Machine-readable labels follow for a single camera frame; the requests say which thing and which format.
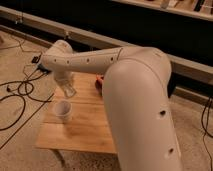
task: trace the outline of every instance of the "concrete floor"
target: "concrete floor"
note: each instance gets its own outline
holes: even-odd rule
[[[17,45],[17,41],[7,33],[0,31],[4,44],[0,48]],[[42,50],[44,47],[26,41],[25,50]],[[38,53],[23,53],[19,47],[0,50],[0,84],[12,80],[22,80],[22,69],[30,65],[32,57]],[[27,73],[31,73],[35,66],[28,67]],[[46,99],[55,89],[52,75],[44,77],[34,83],[33,96]],[[6,87],[0,87],[0,97],[8,95]],[[0,132],[0,146],[15,132],[20,125],[30,117],[41,103],[27,100],[26,112],[22,119],[12,128]],[[17,98],[11,98],[0,104],[0,128],[11,123],[17,117],[22,103]],[[200,117],[203,106],[193,101],[173,95],[170,99],[172,116],[177,132],[184,171],[208,171],[210,170],[209,157],[205,151],[201,129]],[[0,150],[0,170],[3,171],[43,171],[64,170],[60,162],[49,150],[35,148],[35,141],[42,122],[45,105],[30,121]],[[212,116],[210,118],[210,130],[212,129]],[[209,151],[213,150],[213,140],[206,138]],[[94,154],[83,152],[62,151],[65,160],[69,164],[68,170],[77,171],[118,171],[119,164],[116,155]]]

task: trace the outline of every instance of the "wooden table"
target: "wooden table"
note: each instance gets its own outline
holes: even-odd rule
[[[59,87],[45,114],[36,147],[52,149],[62,164],[64,160],[58,150],[116,153],[95,81],[93,74],[75,73],[74,88],[77,93],[68,99],[72,105],[72,117],[67,123],[63,124],[52,112],[53,106],[64,99]]]

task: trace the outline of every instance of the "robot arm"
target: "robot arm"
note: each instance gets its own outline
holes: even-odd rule
[[[104,105],[123,171],[182,170],[167,98],[171,66],[163,52],[121,47],[74,54],[60,40],[42,64],[65,94],[71,87],[68,71],[105,74]]]

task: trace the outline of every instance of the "paper cup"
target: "paper cup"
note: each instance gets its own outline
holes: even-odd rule
[[[54,115],[56,115],[62,123],[66,123],[71,117],[71,108],[72,106],[69,101],[61,100],[53,106],[52,110]]]

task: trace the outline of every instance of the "black cable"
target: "black cable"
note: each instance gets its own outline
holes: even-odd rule
[[[53,94],[51,94],[46,101],[49,101],[53,97]],[[43,102],[41,106],[39,106],[35,112],[5,141],[4,144],[0,147],[0,150],[7,145],[7,143],[19,132],[19,130],[46,104],[46,102]]]
[[[203,128],[203,130],[206,132],[206,134],[210,137],[210,138],[213,138],[213,134],[211,134],[207,129],[206,129],[206,127],[205,127],[205,121],[204,121],[204,115],[205,115],[205,111],[206,111],[206,109],[209,107],[209,108],[211,108],[211,106],[210,106],[210,103],[212,102],[212,99],[211,99],[211,97],[209,97],[209,99],[207,100],[207,102],[206,102],[206,104],[205,104],[205,108],[204,108],[204,110],[203,110],[203,112],[202,112],[202,116],[201,116],[201,125],[202,125],[202,128]]]
[[[9,126],[6,126],[4,128],[0,128],[0,131],[5,131],[5,130],[11,128],[12,126],[14,126],[21,119],[21,117],[24,114],[25,108],[26,108],[26,100],[24,99],[24,97],[16,95],[16,94],[5,96],[5,97],[3,97],[3,98],[0,99],[0,102],[4,101],[4,100],[6,100],[6,99],[8,99],[10,97],[18,97],[18,98],[22,99],[22,101],[23,101],[22,111],[21,111],[21,114],[19,115],[19,117],[12,124],[10,124]]]
[[[209,150],[208,150],[208,147],[207,147],[207,145],[206,145],[206,142],[205,142],[205,137],[206,137],[206,135],[209,134],[209,132],[208,132],[208,125],[209,125],[209,115],[210,115],[211,106],[212,106],[212,99],[211,99],[211,97],[210,97],[210,98],[207,100],[206,105],[205,105],[205,107],[204,107],[204,110],[203,110],[203,112],[202,112],[202,116],[201,116],[201,125],[202,125],[202,127],[203,127],[203,129],[204,129],[204,134],[203,134],[203,139],[202,139],[202,140],[203,140],[203,144],[204,144],[204,147],[205,147],[205,149],[206,149],[206,151],[207,151],[207,153],[208,153],[208,155],[209,155],[209,159],[210,159],[210,169],[211,169],[211,171],[213,171],[213,164],[212,164],[213,160],[212,160],[212,156],[211,156],[211,154],[210,154],[210,152],[209,152]],[[206,109],[208,109],[208,111],[207,111],[207,116],[206,116],[206,124],[204,125],[204,115],[205,115]]]
[[[24,39],[22,42],[19,41],[19,42],[18,42],[18,45],[0,48],[0,50],[7,50],[7,49],[12,49],[12,48],[20,47],[20,45],[22,46],[22,45],[25,43],[25,41],[26,41],[26,39]]]
[[[24,50],[24,48],[23,48],[22,46],[23,46],[23,44],[26,42],[27,34],[25,34],[25,36],[24,36],[22,42],[21,42],[20,40],[16,39],[15,37],[13,37],[13,34],[14,34],[14,32],[12,32],[12,33],[10,34],[10,37],[11,37],[13,40],[15,40],[16,42],[18,42],[18,45],[0,48],[0,50],[7,50],[7,49],[19,47],[19,48],[21,49],[21,51],[24,52],[24,53],[39,53],[39,56],[42,55],[42,51]]]
[[[31,82],[40,79],[40,78],[43,77],[45,74],[42,73],[40,76],[38,76],[38,77],[36,77],[36,78],[31,78],[31,77],[36,73],[37,69],[35,69],[35,70],[28,76],[28,75],[26,74],[26,72],[25,72],[25,68],[26,68],[26,67],[27,67],[27,65],[24,66],[23,71],[22,71],[22,72],[25,74],[25,78],[24,78],[22,81],[10,81],[10,82],[6,82],[6,83],[0,84],[0,87],[7,85],[7,88],[6,88],[7,92],[12,93],[12,95],[7,95],[7,96],[4,96],[3,98],[1,98],[1,99],[0,99],[0,102],[3,101],[3,100],[5,100],[5,99],[11,98],[11,97],[19,97],[19,98],[21,98],[22,101],[23,101],[23,108],[22,108],[22,111],[21,111],[19,117],[18,117],[11,125],[6,126],[6,127],[4,127],[4,128],[0,128],[0,131],[5,131],[5,130],[11,128],[12,126],[14,126],[14,125],[21,119],[21,117],[22,117],[23,114],[24,114],[25,108],[26,108],[26,100],[25,100],[24,96],[27,96],[27,97],[29,97],[29,98],[32,99],[32,100],[39,101],[39,102],[42,102],[42,103],[51,102],[51,101],[49,101],[49,100],[40,100],[40,99],[36,99],[36,98],[33,98],[33,97],[30,96],[30,94],[31,94],[31,93],[33,92],[33,90],[34,90],[34,85],[33,85]],[[14,89],[14,90],[11,90],[10,87],[9,87],[10,84],[18,84],[18,88]],[[24,89],[25,92],[24,92],[24,93],[21,92],[21,87],[22,87],[23,85],[24,85],[24,87],[25,87],[25,89]]]

